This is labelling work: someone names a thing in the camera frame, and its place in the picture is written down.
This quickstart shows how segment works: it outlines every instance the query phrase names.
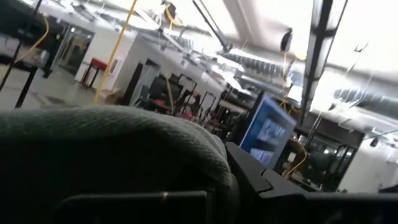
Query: yellow pole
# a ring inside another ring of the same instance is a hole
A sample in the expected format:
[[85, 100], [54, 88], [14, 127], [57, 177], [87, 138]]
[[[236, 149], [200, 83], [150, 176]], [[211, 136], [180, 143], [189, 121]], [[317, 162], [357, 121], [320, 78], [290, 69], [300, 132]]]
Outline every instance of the yellow pole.
[[111, 69], [111, 66], [112, 66], [112, 63], [113, 63], [114, 55], [116, 54], [116, 51], [118, 50], [120, 41], [121, 41], [121, 39], [122, 39], [122, 37], [123, 37], [123, 34], [124, 34], [124, 31], [126, 30], [127, 26], [129, 25], [129, 20], [130, 20], [130, 17], [131, 17], [131, 15], [132, 15], [132, 13], [134, 12], [134, 7], [136, 6], [137, 1], [138, 1], [138, 0], [134, 0], [134, 1], [132, 2], [132, 6], [131, 6], [131, 8], [130, 8], [129, 14], [127, 15], [127, 19], [126, 19], [126, 21], [125, 21], [125, 23], [124, 23], [124, 25], [123, 25], [122, 30], [120, 31], [118, 40], [116, 41], [116, 44], [114, 45], [112, 54], [111, 54], [111, 56], [110, 56], [110, 58], [109, 58], [109, 61], [108, 61], [108, 65], [107, 65], [106, 68], [105, 68], [104, 75], [102, 76], [101, 82], [99, 83], [99, 86], [98, 86], [98, 88], [97, 88], [97, 91], [95, 92], [94, 105], [97, 105], [97, 103], [98, 103], [98, 97], [100, 96], [102, 86], [104, 85], [104, 82], [105, 82], [105, 80], [106, 80], [106, 77], [107, 77], [108, 74], [109, 74], [109, 70]]

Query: monitor screen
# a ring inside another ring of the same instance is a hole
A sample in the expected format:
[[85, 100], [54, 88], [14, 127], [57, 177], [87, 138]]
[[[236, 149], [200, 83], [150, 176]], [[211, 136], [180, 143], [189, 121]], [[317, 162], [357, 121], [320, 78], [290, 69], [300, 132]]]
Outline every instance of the monitor screen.
[[273, 169], [295, 124], [274, 100], [264, 95], [239, 146]]

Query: floor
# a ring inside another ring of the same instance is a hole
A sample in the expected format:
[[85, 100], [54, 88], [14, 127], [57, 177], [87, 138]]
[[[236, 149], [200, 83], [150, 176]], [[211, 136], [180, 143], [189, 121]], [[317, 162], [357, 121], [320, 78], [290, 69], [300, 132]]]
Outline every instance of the floor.
[[[7, 70], [0, 66], [0, 79]], [[0, 92], [0, 110], [13, 110], [28, 77], [27, 72], [13, 69]], [[61, 68], [56, 69], [48, 79], [36, 74], [22, 108], [37, 109], [48, 105], [92, 105], [94, 91], [82, 88], [74, 76]]]

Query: display screen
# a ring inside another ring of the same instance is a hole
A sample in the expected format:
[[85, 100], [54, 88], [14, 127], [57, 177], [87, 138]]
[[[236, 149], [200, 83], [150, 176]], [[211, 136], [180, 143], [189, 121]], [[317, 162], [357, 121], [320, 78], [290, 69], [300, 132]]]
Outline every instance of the display screen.
[[264, 96], [240, 147], [273, 169], [295, 124], [296, 121], [279, 108], [274, 100]]

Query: concrete floor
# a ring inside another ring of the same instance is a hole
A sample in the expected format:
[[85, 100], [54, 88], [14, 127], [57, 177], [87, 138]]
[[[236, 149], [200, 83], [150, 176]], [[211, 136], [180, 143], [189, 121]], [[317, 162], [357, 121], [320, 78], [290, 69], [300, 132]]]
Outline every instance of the concrete floor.
[[[7, 66], [0, 66], [0, 79], [3, 78]], [[13, 69], [7, 82], [0, 92], [0, 110], [13, 110], [28, 77], [27, 72]], [[22, 108], [37, 109], [48, 105], [92, 105], [94, 91], [80, 87], [75, 83], [74, 76], [57, 69], [48, 79], [41, 73], [36, 74]]]

